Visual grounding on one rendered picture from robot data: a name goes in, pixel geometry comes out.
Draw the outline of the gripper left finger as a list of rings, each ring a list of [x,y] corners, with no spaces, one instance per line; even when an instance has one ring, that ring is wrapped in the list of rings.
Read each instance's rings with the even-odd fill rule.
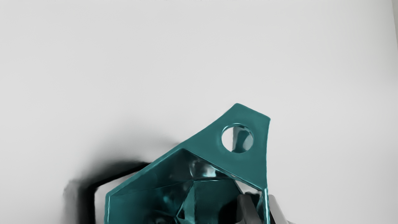
[[[260,194],[239,194],[237,197],[235,224],[263,224],[256,207],[256,203],[259,201]]]

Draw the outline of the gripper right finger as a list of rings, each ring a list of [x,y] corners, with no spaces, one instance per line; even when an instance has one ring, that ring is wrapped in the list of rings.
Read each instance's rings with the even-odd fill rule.
[[[272,215],[275,224],[296,224],[286,219],[279,204],[277,203],[276,197],[271,194],[269,194],[269,206],[270,214]]]

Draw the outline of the teal faceted mug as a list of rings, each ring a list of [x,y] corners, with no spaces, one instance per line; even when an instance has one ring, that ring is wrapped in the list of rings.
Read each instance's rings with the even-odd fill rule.
[[[238,182],[258,191],[258,224],[271,224],[267,186],[270,118],[234,104],[106,194],[104,224],[235,224]]]

